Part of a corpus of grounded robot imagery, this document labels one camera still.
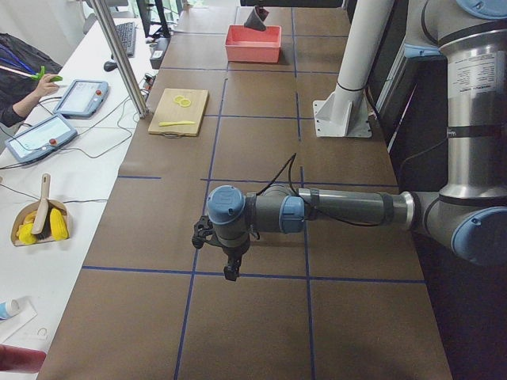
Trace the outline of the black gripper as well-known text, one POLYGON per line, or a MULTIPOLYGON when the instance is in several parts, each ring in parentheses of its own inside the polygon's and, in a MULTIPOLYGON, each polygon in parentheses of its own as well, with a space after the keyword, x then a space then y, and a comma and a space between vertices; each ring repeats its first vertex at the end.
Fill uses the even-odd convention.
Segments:
MULTIPOLYGON (((211 220, 207 215, 202 215, 193 227, 192 244, 194 248, 202 249, 205 244, 216 246, 215 238, 211 220)), ((250 248, 250 235, 248 233, 240 234, 232 239, 217 236, 217 240, 228 256, 227 264, 223 268, 224 277, 226 280, 236 281, 240 276, 242 256, 250 248)))

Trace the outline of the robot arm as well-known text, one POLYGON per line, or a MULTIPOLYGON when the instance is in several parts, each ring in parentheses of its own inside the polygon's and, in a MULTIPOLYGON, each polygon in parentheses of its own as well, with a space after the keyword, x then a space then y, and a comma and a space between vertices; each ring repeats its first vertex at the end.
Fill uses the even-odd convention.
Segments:
POLYGON ((448 64, 448 181, 438 192, 364 193, 294 189, 274 183, 243 194, 214 189, 194 226, 195 248, 220 247, 236 280, 250 239, 298 233, 325 215, 356 226, 398 224, 431 237, 455 255, 488 266, 506 261, 506 4, 503 1, 412 1, 408 58, 448 64))

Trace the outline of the person hand at desk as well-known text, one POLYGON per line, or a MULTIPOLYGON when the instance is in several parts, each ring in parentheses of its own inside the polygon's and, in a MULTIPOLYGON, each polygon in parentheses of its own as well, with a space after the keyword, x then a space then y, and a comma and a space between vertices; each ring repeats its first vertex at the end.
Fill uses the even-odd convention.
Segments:
POLYGON ((33 91, 35 98, 40 99, 58 91, 59 85, 57 82, 53 82, 54 78, 57 78, 56 74, 45 74, 40 78, 37 87, 33 91))

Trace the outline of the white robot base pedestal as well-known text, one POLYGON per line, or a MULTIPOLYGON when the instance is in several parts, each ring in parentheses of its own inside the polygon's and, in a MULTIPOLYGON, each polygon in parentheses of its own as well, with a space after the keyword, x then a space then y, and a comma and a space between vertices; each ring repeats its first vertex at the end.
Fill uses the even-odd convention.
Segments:
POLYGON ((393 5, 393 0, 356 3, 335 90, 324 101, 313 102, 318 137, 372 136, 364 89, 393 5))

